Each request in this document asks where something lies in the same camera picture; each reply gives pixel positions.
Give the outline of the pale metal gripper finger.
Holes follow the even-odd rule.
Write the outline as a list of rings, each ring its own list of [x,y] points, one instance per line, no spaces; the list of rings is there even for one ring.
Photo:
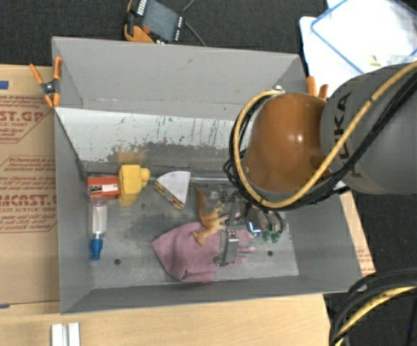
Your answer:
[[[225,203],[221,192],[211,191],[207,200],[205,201],[206,211],[224,211]]]
[[[220,253],[214,259],[218,267],[232,265],[236,261],[240,239],[234,229],[226,229],[220,235]]]

